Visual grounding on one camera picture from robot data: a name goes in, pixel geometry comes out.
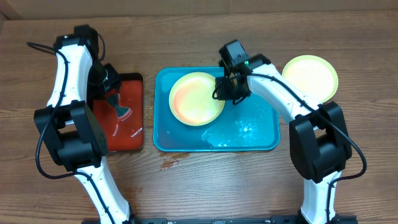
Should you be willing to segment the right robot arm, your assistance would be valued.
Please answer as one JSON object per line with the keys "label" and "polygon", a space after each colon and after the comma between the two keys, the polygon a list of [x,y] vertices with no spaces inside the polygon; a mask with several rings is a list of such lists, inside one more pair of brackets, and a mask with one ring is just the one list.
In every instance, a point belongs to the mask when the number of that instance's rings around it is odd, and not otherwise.
{"label": "right robot arm", "polygon": [[304,179],[304,198],[297,223],[340,223],[334,209],[337,183],[352,156],[342,109],[304,95],[265,56],[222,53],[224,76],[216,79],[213,98],[240,103],[260,96],[289,125],[290,158]]}

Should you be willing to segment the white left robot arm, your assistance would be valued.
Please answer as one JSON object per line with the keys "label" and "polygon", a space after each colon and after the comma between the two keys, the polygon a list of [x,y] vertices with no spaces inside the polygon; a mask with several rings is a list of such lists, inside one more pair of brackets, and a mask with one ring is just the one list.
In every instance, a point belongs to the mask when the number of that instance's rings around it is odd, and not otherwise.
{"label": "white left robot arm", "polygon": [[[120,118],[129,108],[119,105],[124,82],[141,81],[139,73],[119,74],[111,64],[103,65],[96,31],[57,37],[53,46],[30,42],[37,50],[57,58],[54,88],[47,106],[36,110],[34,122],[40,133],[35,152],[37,170],[48,179],[76,177],[88,192],[99,223],[134,223],[129,202],[121,195],[108,167],[105,132],[91,109],[93,100],[106,100]],[[66,174],[50,175],[40,164],[42,145]]]}

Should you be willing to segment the yellow-green plate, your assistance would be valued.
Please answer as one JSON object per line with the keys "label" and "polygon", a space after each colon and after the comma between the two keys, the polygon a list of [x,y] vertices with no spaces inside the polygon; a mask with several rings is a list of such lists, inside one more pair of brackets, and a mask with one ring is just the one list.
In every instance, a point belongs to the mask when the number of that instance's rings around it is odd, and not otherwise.
{"label": "yellow-green plate", "polygon": [[213,98],[216,78],[205,72],[192,72],[179,78],[169,94],[172,114],[183,124],[203,126],[222,112],[225,101]]}
{"label": "yellow-green plate", "polygon": [[324,103],[338,89],[338,76],[334,67],[325,59],[314,55],[301,55],[290,60],[282,76],[303,93]]}

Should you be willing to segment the green and pink sponge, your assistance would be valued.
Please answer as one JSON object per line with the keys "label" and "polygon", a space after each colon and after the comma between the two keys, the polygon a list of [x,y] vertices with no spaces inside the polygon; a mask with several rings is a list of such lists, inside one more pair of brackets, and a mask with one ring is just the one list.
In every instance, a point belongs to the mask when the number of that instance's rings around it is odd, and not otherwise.
{"label": "green and pink sponge", "polygon": [[132,114],[132,109],[121,105],[121,95],[119,93],[109,95],[106,101],[115,109],[116,115],[120,121],[124,121]]}

